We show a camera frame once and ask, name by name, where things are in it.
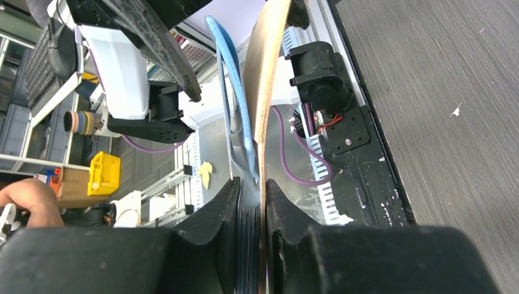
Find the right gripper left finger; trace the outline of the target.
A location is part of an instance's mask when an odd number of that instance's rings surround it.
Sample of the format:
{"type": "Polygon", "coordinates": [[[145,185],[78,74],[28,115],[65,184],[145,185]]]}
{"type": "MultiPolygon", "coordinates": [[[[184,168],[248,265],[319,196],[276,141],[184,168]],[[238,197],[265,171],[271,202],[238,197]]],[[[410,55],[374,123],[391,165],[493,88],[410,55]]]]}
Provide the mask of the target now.
{"type": "Polygon", "coordinates": [[[1,292],[233,293],[240,189],[174,227],[23,230],[1,249],[1,292]]]}

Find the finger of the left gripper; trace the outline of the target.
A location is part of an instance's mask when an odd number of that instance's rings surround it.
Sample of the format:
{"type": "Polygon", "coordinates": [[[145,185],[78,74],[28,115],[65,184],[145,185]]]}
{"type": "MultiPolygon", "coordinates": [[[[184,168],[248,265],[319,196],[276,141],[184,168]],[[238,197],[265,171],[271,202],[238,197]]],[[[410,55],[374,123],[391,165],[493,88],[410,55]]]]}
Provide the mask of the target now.
{"type": "Polygon", "coordinates": [[[306,0],[291,0],[286,19],[288,26],[301,29],[307,29],[310,26],[307,4],[308,1],[306,0]]]}

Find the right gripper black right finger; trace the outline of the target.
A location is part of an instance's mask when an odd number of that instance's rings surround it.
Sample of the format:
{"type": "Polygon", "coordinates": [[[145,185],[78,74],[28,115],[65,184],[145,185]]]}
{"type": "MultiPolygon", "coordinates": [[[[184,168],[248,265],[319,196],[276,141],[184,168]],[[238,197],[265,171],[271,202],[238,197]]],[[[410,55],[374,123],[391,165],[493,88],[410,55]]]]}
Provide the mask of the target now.
{"type": "Polygon", "coordinates": [[[497,293],[478,250],[451,227],[321,225],[266,183],[271,293],[497,293]]]}

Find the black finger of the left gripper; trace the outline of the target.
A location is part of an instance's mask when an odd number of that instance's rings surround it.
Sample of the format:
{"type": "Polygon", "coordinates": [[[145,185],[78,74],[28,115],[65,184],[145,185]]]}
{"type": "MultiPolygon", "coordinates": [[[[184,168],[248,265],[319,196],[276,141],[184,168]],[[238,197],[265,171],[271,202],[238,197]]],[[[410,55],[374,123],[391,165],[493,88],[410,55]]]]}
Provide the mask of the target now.
{"type": "Polygon", "coordinates": [[[210,1],[67,1],[76,24],[122,31],[146,59],[168,72],[194,102],[201,100],[202,90],[170,29],[209,3],[210,1]]]}

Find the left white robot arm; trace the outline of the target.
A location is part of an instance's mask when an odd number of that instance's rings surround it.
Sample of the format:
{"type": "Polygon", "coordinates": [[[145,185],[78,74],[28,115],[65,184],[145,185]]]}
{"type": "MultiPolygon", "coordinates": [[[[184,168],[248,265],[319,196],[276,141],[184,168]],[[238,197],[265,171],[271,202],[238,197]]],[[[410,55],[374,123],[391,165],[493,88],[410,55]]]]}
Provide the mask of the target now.
{"type": "Polygon", "coordinates": [[[317,41],[279,57],[282,35],[310,24],[305,1],[67,1],[105,93],[112,132],[173,144],[215,115],[238,115],[242,145],[253,148],[272,99],[328,116],[353,101],[342,62],[317,41]],[[203,85],[173,31],[201,29],[223,74],[203,85]]]}

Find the person's hand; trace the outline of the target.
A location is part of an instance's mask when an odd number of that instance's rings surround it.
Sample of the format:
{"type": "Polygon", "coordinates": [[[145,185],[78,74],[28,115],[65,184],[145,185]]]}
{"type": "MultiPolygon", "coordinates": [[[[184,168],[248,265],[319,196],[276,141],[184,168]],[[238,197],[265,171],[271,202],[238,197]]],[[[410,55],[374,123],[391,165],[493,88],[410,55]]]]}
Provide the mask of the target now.
{"type": "Polygon", "coordinates": [[[30,212],[27,227],[64,226],[56,194],[38,179],[22,179],[1,189],[1,206],[9,203],[30,212]]]}

